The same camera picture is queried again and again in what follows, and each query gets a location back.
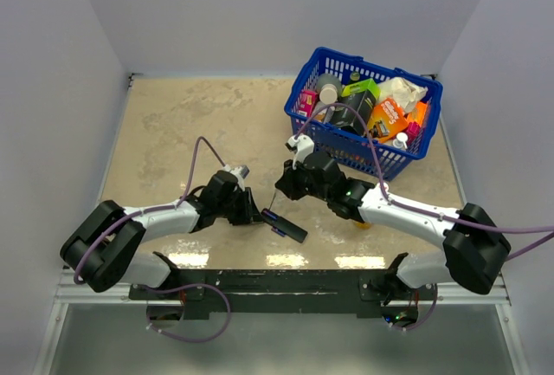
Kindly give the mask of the blue purple battery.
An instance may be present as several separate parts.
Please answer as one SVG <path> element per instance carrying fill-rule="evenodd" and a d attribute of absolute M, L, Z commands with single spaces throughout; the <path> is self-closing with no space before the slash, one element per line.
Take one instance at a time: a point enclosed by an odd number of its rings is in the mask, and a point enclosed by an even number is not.
<path fill-rule="evenodd" d="M 275 228 L 275 227 L 272 228 L 272 231 L 273 231 L 274 233 L 276 233 L 277 235 L 279 235 L 279 236 L 283 236 L 283 237 L 284 237 L 284 236 L 287 236 L 287 234 L 286 234 L 285 232 L 283 232 L 282 230 L 279 230 L 279 229 L 277 229 L 277 228 Z"/>

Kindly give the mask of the black remote control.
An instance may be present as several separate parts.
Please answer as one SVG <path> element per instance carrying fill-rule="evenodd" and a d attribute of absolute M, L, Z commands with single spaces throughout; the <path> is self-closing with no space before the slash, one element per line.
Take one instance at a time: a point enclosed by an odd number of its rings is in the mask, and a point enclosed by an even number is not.
<path fill-rule="evenodd" d="M 279 230 L 282 230 L 287 234 L 289 238 L 293 239 L 295 242 L 303 243 L 306 240 L 307 231 L 302 229 L 298 225 L 288 221 L 284 217 L 281 217 L 275 214 L 277 216 L 277 219 L 273 220 L 272 218 L 266 217 L 265 215 L 263 215 L 262 211 L 261 211 L 261 215 L 262 215 L 263 221 L 267 223 L 271 228 L 275 227 Z"/>

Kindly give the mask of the thin clear-handled screwdriver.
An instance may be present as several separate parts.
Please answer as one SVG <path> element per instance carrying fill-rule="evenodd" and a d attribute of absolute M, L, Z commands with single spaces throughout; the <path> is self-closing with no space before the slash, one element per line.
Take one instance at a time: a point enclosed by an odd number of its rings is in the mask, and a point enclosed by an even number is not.
<path fill-rule="evenodd" d="M 274 194 L 273 194 L 272 199 L 271 199 L 271 202 L 270 202 L 269 206 L 267 207 L 268 210 L 272 210 L 276 197 L 277 197 L 277 190 L 275 189 Z"/>

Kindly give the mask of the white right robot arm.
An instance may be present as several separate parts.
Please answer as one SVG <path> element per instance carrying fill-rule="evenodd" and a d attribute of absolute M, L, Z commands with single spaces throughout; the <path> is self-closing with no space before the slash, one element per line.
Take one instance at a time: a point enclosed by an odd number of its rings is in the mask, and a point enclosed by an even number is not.
<path fill-rule="evenodd" d="M 347 177 L 325 152 L 286 161 L 275 187 L 291 200 L 315 197 L 343 219 L 387 226 L 436 246 L 435 252 L 393 261 L 380 286 L 398 300 L 426 284 L 450 281 L 489 294 L 512 249 L 479 205 L 457 210 L 384 197 L 384 186 Z"/>

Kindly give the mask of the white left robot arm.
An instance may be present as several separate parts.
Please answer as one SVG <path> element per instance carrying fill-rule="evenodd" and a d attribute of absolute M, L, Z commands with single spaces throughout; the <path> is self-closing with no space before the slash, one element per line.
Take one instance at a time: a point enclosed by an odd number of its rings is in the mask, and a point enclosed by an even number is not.
<path fill-rule="evenodd" d="M 78 284 L 101 293 L 119 282 L 146 285 L 160 299 L 179 289 L 177 269 L 159 253 L 139 253 L 142 242 L 194 233 L 224 218 L 233 226 L 261 221 L 252 191 L 244 184 L 245 165 L 217 171 L 200 194 L 144 208 L 122 207 L 113 200 L 96 206 L 61 246 L 60 257 L 74 270 Z"/>

